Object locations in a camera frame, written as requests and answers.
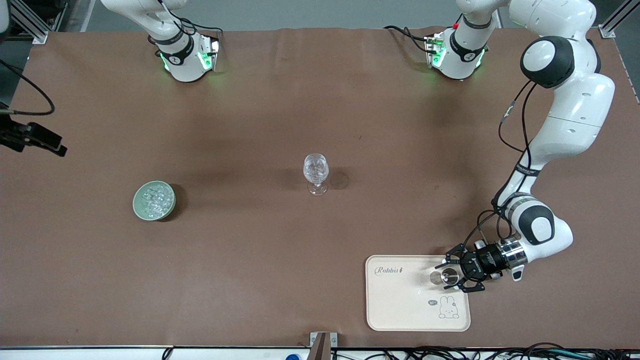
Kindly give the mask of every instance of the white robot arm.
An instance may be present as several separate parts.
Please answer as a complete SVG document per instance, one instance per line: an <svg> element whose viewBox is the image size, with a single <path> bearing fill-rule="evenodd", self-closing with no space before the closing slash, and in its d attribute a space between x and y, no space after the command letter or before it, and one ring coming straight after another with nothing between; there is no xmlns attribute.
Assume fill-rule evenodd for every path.
<svg viewBox="0 0 640 360"><path fill-rule="evenodd" d="M9 32L11 17L9 16L9 2L0 1L0 42L2 42Z"/></svg>
<svg viewBox="0 0 640 360"><path fill-rule="evenodd" d="M188 0L101 0L112 12L128 17L149 33L164 61L165 69L178 81L200 79L214 70L218 39L190 31L170 10L182 8Z"/></svg>
<svg viewBox="0 0 640 360"><path fill-rule="evenodd" d="M520 68L532 82L553 89L554 102L542 128L492 200L494 211L513 226L514 235L489 245L476 242L473 252L460 244L446 255L442 266L460 264L463 276L445 288L465 292L483 290L482 281L502 270L519 281L526 263L571 245L569 225L531 195L531 187L549 161L578 155L591 146L615 89L611 79L598 73L600 59L585 37L595 19L595 7L588 0L458 0L463 22L431 42L438 52L429 59L433 66L456 79L471 75L493 31L491 13L507 4L515 22L541 36L524 51ZM476 285L465 287L466 281Z"/></svg>

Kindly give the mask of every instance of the brown table cover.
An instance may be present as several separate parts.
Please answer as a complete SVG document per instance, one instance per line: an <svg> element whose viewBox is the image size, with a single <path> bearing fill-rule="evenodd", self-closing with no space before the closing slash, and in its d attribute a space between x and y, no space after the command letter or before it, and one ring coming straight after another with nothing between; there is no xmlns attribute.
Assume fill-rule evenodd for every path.
<svg viewBox="0 0 640 360"><path fill-rule="evenodd" d="M617 88L600 136L534 187L573 245L471 294L470 329L445 333L368 328L364 263L443 254L475 226L518 159L497 125L535 35L497 30L462 82L397 33L283 29L225 33L219 72L179 83L146 37L53 33L31 52L56 113L14 119L69 151L0 149L0 344L640 347L640 116L613 40L590 36ZM551 100L533 93L530 134ZM22 82L13 107L46 103ZM321 197L311 152L331 166ZM131 209L154 179L177 191L167 222Z"/></svg>

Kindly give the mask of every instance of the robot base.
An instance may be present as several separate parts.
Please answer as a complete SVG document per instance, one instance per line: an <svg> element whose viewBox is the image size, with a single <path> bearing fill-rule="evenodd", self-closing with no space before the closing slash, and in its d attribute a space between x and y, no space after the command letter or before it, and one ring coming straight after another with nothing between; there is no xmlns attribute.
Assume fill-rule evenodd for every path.
<svg viewBox="0 0 640 360"><path fill-rule="evenodd" d="M438 69L444 76L451 79L465 79L471 76L473 71L480 66L485 50L473 61L462 61L460 56L449 48L453 29L433 35L433 38L425 38L426 49L435 51L436 54L427 53L429 67Z"/></svg>
<svg viewBox="0 0 640 360"><path fill-rule="evenodd" d="M161 56L164 61L164 68L171 73L174 79L183 83L190 83L200 79L209 71L215 71L218 52L220 51L220 41L194 33L191 35L195 46L191 54L187 56L181 65L174 65L171 57L169 59Z"/></svg>

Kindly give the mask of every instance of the green bowl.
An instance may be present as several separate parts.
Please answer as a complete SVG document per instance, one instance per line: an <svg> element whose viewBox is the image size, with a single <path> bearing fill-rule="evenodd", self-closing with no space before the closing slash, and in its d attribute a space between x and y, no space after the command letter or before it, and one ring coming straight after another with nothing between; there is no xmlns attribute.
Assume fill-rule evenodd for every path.
<svg viewBox="0 0 640 360"><path fill-rule="evenodd" d="M154 185L164 185L169 187L169 189L171 190L171 194L173 195L172 196L173 201L171 201L171 205L169 205L169 209L166 211L166 213L162 213L157 217L149 217L146 211L148 209L147 200L144 199L142 195L145 193L145 191L147 191L149 188L151 188ZM167 184L164 181L160 181L160 180L150 181L144 184L142 187L140 187L140 189L138 189L136 194L133 195L133 212L142 220L156 221L156 220L164 219L173 211L174 208L175 208L175 192L171 187L171 185Z"/></svg>

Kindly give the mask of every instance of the metal frame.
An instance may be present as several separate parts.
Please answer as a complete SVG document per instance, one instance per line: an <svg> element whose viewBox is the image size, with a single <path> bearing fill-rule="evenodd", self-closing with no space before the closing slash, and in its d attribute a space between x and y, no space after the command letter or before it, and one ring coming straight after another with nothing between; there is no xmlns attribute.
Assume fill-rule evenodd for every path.
<svg viewBox="0 0 640 360"><path fill-rule="evenodd" d="M404 352L407 348L384 348L384 347L337 347L324 349L321 352L308 347L222 347L222 346L44 346L44 347L0 347L0 357L11 360L48 360L52 358L65 360L85 360L85 359L117 359L117 360L157 360L165 354L165 351L173 348L173 353L169 359L226 359L226 360L265 360L265 359L285 359L289 354L299 355L299 358L320 359L322 357L312 357L311 355L325 355L330 359L369 359L371 357L381 357L382 350L387 350L400 359L406 356ZM467 358L477 358L477 360L487 360L489 356L495 355L497 351L505 348L457 348L463 352ZM569 348L568 351L579 351L579 348ZM617 349L633 351L628 355L629 359L640 359L637 350ZM460 354L451 352L453 358L459 359ZM567 357L559 356L560 360L571 360ZM531 360L547 360L531 356Z"/></svg>
<svg viewBox="0 0 640 360"><path fill-rule="evenodd" d="M50 31L58 31L60 29L62 19L68 8L68 3L65 3L65 7L56 16L53 26L50 27L23 0L11 0L10 4L11 18L33 37L34 44L40 45L47 42Z"/></svg>
<svg viewBox="0 0 640 360"><path fill-rule="evenodd" d="M504 27L502 25L502 16L500 15L500 9L495 9L495 11L491 14L491 20L494 21L495 27L497 29L502 29Z"/></svg>
<svg viewBox="0 0 640 360"><path fill-rule="evenodd" d="M323 331L316 331L316 332L311 332L309 334L309 346L313 346L313 344L316 342L316 338L318 337L318 334L322 334ZM338 333L337 332L328 332L329 334L329 340L331 343L331 347L338 347Z"/></svg>
<svg viewBox="0 0 640 360"><path fill-rule="evenodd" d="M625 0L601 25L598 25L602 38L614 38L613 32L640 5L640 0Z"/></svg>

